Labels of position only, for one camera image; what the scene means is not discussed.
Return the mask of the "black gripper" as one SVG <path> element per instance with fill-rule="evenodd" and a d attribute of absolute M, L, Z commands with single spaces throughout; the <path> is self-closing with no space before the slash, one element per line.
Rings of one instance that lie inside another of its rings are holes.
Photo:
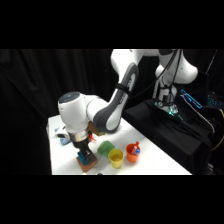
<path fill-rule="evenodd" d="M 92 152 L 89 149 L 89 140 L 85 139 L 80 142 L 73 142 L 73 146 L 81 151 L 81 153 L 86 156 L 87 164 L 91 163 L 92 161 Z M 83 156 L 82 154 L 78 153 L 78 159 L 80 160 L 81 164 L 83 164 Z"/>

